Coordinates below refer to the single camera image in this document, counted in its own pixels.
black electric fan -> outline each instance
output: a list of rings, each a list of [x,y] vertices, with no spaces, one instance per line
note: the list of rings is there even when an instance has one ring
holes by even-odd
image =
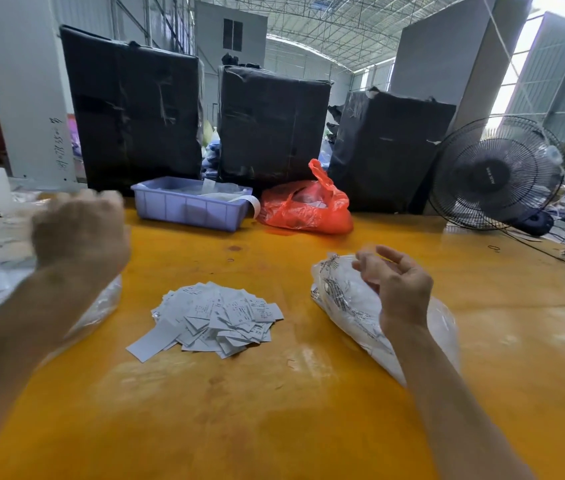
[[[498,126],[488,123],[469,123],[440,144],[431,205],[464,228],[548,233],[553,218],[543,209],[563,181],[558,139],[518,116],[503,116]]]

red plastic bag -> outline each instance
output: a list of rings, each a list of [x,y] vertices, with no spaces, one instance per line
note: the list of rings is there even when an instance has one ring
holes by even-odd
[[[258,220],[286,229],[325,234],[351,232],[353,221],[347,209],[349,197],[335,188],[318,160],[310,161],[309,168],[318,182],[291,182],[264,191]]]

wooden tabletop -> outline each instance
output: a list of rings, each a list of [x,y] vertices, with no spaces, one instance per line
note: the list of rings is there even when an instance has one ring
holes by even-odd
[[[565,263],[503,234],[443,233],[436,217],[363,214],[327,237],[127,212],[118,310],[31,379],[0,436],[0,479],[435,478],[407,392],[309,296],[312,264],[371,243],[430,271],[472,391],[539,478],[565,479]],[[225,360],[125,350],[163,294],[207,281],[278,303],[273,341]]]

blurred fist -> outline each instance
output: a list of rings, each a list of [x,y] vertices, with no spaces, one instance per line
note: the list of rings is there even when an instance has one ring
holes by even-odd
[[[38,267],[60,268],[105,286],[130,257],[123,197],[84,189],[60,193],[32,220],[32,243]]]
[[[376,246],[376,253],[356,253],[352,266],[380,296],[380,329],[387,338],[394,325],[427,330],[427,307],[433,280],[412,258],[387,246]]]

plastic bag with printed text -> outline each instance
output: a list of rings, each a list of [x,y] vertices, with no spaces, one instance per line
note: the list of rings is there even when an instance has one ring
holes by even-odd
[[[13,192],[12,197],[15,200],[13,208],[0,216],[0,304],[36,267],[29,238],[31,218],[47,204],[47,201],[36,201],[38,193]],[[94,303],[67,332],[59,348],[47,355],[43,363],[85,338],[100,325],[118,306],[121,288],[121,277],[118,276],[101,291]]]
[[[380,298],[351,267],[354,259],[351,255],[334,254],[312,266],[311,298],[383,369],[406,386],[394,349],[380,330]],[[449,361],[460,371],[456,321],[449,309],[434,297],[429,301],[427,326]]]
[[[327,177],[320,162],[309,168],[318,181],[277,185],[263,192],[258,220],[263,224],[325,234],[346,234],[353,229],[349,198]]]

